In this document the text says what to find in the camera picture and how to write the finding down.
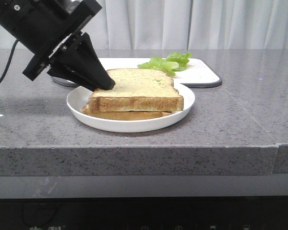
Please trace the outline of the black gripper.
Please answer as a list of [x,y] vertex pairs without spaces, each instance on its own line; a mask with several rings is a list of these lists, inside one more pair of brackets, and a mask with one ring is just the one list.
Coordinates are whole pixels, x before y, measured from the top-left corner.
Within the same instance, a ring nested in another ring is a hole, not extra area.
[[64,6],[63,0],[0,0],[0,25],[28,48],[33,58],[23,74],[30,80],[46,68],[52,77],[91,91],[111,90],[115,81],[100,63],[82,29],[102,9],[95,0]]

